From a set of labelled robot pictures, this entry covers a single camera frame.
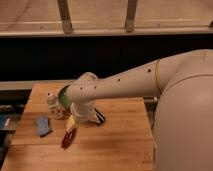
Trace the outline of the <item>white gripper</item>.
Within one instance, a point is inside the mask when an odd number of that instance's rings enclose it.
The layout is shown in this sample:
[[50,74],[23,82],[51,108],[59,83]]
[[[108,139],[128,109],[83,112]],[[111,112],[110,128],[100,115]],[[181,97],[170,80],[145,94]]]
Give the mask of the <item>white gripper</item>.
[[72,132],[78,123],[86,123],[88,121],[95,122],[97,120],[96,112],[92,103],[71,104],[72,115],[68,118],[66,123],[66,132]]

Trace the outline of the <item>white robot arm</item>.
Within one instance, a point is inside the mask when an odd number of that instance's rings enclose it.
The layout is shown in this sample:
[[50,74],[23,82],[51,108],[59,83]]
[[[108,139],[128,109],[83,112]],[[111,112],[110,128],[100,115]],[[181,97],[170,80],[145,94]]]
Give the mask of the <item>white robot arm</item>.
[[80,122],[96,113],[96,100],[142,98],[154,104],[153,171],[213,171],[213,49],[164,57],[102,79],[86,72],[66,95]]

